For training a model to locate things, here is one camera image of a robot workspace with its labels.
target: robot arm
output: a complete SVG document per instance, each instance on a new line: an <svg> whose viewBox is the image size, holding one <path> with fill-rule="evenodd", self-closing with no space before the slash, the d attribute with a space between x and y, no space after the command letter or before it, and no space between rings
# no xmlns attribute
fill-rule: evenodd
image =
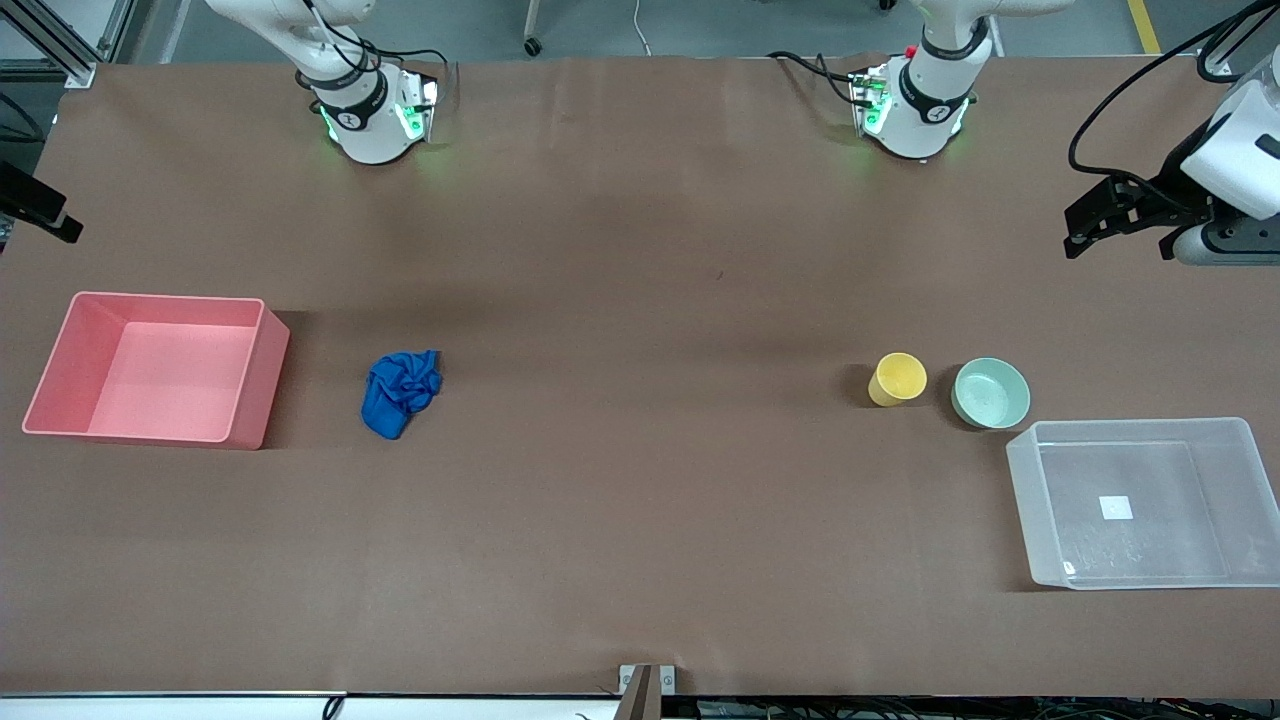
<svg viewBox="0 0 1280 720"><path fill-rule="evenodd" d="M425 140L436 83L371 53L348 26L375 0L206 0L260 35L301 70L320 100L329 137L351 159L389 163Z"/></svg>
<svg viewBox="0 0 1280 720"><path fill-rule="evenodd" d="M960 132L974 79L991 58L992 15L1042 15L1075 0L911 0L924 15L914 55L854 78L859 132L904 158L928 158Z"/></svg>
<svg viewBox="0 0 1280 720"><path fill-rule="evenodd" d="M934 47L960 50L974 26L988 15L1029 17L1056 13L1075 0L911 0L924 15L924 38Z"/></svg>
<svg viewBox="0 0 1280 720"><path fill-rule="evenodd" d="M1066 209L1068 258L1098 240L1174 228L1161 256L1280 265L1280 47L1243 76L1156 177L1114 172Z"/></svg>

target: blue cloth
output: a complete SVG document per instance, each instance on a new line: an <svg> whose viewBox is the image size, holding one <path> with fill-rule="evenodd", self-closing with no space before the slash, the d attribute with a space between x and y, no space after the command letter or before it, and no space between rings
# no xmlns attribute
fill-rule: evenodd
<svg viewBox="0 0 1280 720"><path fill-rule="evenodd" d="M369 429L387 439L404 432L410 416L440 392L440 372L435 369L439 356L438 350L392 352L374 363L365 383L365 405L360 409Z"/></svg>

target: clear storage container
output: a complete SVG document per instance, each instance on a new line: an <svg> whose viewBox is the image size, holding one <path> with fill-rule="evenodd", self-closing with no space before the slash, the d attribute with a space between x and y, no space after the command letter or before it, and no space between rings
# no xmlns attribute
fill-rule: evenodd
<svg viewBox="0 0 1280 720"><path fill-rule="evenodd" d="M1280 587L1280 509L1239 418L1041 421L1007 455L1039 584Z"/></svg>

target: light green bowl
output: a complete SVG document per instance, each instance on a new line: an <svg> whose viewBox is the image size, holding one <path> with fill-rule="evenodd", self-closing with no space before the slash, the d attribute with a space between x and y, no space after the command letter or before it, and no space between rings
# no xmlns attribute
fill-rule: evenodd
<svg viewBox="0 0 1280 720"><path fill-rule="evenodd" d="M1032 388L1023 374L1004 360L970 360L951 386L951 405L977 428L1011 428L1032 409Z"/></svg>

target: brown paper tablecloth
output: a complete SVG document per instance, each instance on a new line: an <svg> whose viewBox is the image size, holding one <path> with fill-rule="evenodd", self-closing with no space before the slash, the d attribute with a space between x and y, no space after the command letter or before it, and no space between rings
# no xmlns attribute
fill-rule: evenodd
<svg viewBox="0 0 1280 720"><path fill-rule="evenodd" d="M928 164L773 61L467 65L376 168L287 65L101 68L38 172L79 245L0 258L0 689L1276 697L1280 593L1036 587L1012 433L947 401L995 355L1032 419L1240 415L1280 469L1276 270L1062 258L1138 63L992 61ZM1174 64L1084 159L1151 172L1219 92ZM20 434L79 290L266 300L268 448ZM375 437L370 363L428 347ZM931 387L870 409L895 350Z"/></svg>

